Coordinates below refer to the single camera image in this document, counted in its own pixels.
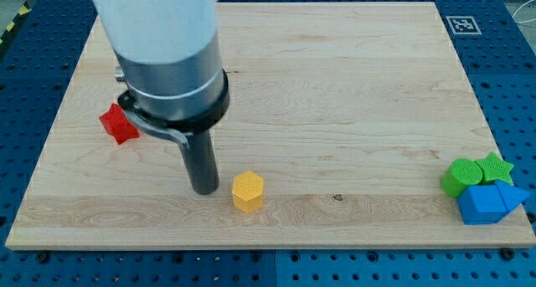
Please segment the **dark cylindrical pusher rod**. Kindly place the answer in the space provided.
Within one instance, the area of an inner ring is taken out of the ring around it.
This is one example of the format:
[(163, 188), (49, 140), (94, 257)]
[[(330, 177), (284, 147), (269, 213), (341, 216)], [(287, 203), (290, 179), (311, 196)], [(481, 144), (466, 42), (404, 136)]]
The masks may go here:
[(219, 187), (219, 174), (209, 131), (198, 134), (184, 133), (186, 142), (181, 154), (193, 190), (209, 195)]

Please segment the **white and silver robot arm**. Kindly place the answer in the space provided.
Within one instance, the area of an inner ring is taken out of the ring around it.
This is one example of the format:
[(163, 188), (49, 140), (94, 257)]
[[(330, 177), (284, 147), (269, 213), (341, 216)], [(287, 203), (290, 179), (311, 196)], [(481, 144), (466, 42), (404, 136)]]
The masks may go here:
[(176, 143), (193, 190), (219, 174), (209, 130), (229, 107), (218, 0), (93, 0), (127, 90), (117, 102), (139, 130)]

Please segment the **black flange mount with bracket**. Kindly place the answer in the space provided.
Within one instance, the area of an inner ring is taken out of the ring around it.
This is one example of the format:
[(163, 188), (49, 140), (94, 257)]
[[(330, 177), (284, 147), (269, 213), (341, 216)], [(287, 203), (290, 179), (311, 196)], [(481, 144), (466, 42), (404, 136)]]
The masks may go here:
[(228, 76), (222, 69), (217, 78), (222, 79), (223, 85), (214, 103), (186, 119), (167, 120), (149, 115), (141, 109), (140, 100), (135, 98), (131, 90), (122, 93), (118, 97), (117, 103), (122, 108), (126, 118), (140, 131), (176, 143), (180, 148), (191, 148), (193, 146), (192, 138), (208, 132), (223, 118), (229, 107)]

